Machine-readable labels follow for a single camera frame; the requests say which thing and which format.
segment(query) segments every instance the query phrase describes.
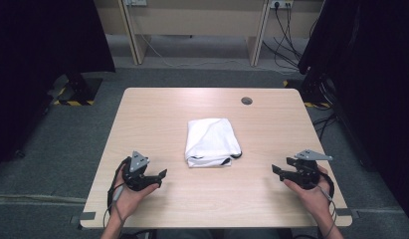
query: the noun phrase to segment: black curtain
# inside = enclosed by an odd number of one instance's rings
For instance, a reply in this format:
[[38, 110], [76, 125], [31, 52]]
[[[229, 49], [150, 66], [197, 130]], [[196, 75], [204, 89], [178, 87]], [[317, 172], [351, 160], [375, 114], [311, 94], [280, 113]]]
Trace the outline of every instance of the black curtain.
[[51, 99], [59, 76], [114, 72], [93, 0], [0, 0], [0, 161]]

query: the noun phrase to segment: human hand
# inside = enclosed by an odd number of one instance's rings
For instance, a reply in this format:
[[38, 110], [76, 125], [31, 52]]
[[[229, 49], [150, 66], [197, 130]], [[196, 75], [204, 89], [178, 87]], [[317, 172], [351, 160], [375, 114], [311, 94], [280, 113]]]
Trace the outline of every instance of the human hand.
[[[325, 168], [318, 166], [318, 169], [328, 174]], [[288, 179], [284, 180], [284, 184], [298, 195], [301, 203], [312, 216], [329, 215], [329, 200], [321, 189], [324, 192], [329, 192], [330, 186], [323, 176], [319, 178], [317, 187], [310, 190], [302, 189], [299, 185]]]
[[140, 191], [133, 191], [129, 189], [125, 184], [123, 184], [124, 181], [122, 178], [122, 169], [123, 167], [121, 168], [117, 175], [115, 185], [122, 184], [121, 187], [123, 187], [123, 190], [116, 203], [112, 206], [111, 214], [117, 213], [120, 220], [124, 222], [126, 218], [128, 218], [135, 211], [135, 209], [138, 207], [139, 202], [144, 197], [152, 193], [155, 189], [157, 189], [159, 185], [158, 183], [154, 183]]

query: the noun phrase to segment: controller strap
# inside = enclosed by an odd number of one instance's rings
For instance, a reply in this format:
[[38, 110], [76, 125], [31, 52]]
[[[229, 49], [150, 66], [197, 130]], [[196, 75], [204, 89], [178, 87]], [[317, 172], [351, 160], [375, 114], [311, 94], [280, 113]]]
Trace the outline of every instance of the controller strap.
[[318, 171], [318, 173], [324, 177], [324, 179], [327, 181], [328, 186], [330, 186], [330, 190], [328, 191], [328, 195], [333, 198], [334, 195], [334, 182], [331, 180], [330, 176], [328, 176], [326, 173], [323, 173], [321, 171]]
[[[328, 191], [328, 195], [330, 198], [333, 198], [334, 195], [334, 182], [331, 180], [330, 176], [328, 176], [326, 173], [323, 173], [321, 171], [318, 171], [319, 175], [323, 176], [324, 179], [327, 181], [328, 185], [330, 186], [330, 190]], [[319, 230], [319, 227], [317, 228], [317, 237], [318, 239], [323, 239], [324, 237], [321, 234], [321, 231]]]
[[114, 173], [113, 181], [111, 182], [110, 189], [107, 192], [107, 210], [108, 210], [109, 214], [111, 214], [111, 204], [113, 202], [113, 194], [114, 194], [114, 191], [116, 190], [116, 188], [114, 188], [114, 187], [115, 187], [115, 184], [116, 184], [117, 175], [119, 174], [120, 169], [123, 167], [123, 165], [126, 164], [129, 160], [130, 160], [130, 157], [127, 157], [126, 159], [124, 159], [120, 163], [120, 165], [117, 168], [116, 172]]

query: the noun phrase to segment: wooden surface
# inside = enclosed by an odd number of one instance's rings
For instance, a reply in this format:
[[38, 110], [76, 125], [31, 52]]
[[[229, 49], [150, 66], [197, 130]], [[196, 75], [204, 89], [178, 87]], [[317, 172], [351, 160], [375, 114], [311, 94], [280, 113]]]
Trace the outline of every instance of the wooden surface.
[[[241, 98], [253, 100], [250, 106]], [[232, 166], [189, 168], [184, 157], [190, 120], [226, 118], [243, 156]], [[161, 188], [141, 202], [125, 227], [302, 227], [314, 222], [272, 164], [294, 170], [286, 157], [310, 148], [323, 152], [300, 95], [287, 89], [127, 89], [102, 154], [82, 220], [102, 227], [106, 193], [120, 162], [134, 150], [149, 157], [146, 175], [167, 168]], [[320, 165], [330, 171], [327, 162]], [[346, 208], [336, 185], [334, 202]], [[336, 220], [351, 223], [350, 216]]]

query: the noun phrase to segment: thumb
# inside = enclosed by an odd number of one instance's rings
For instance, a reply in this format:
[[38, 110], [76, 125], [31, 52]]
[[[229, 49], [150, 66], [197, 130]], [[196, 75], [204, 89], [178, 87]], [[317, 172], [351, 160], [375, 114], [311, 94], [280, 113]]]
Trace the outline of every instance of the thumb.
[[284, 184], [285, 184], [288, 188], [290, 188], [292, 191], [294, 191], [294, 192], [296, 192], [296, 193], [299, 193], [300, 191], [303, 190], [302, 188], [300, 188], [299, 185], [297, 185], [296, 183], [294, 183], [293, 181], [290, 181], [290, 180], [288, 180], [288, 179], [285, 179], [285, 180], [284, 180]]
[[151, 184], [144, 189], [139, 191], [139, 194], [142, 198], [146, 197], [147, 195], [151, 194], [151, 192], [155, 191], [159, 187], [158, 183]]

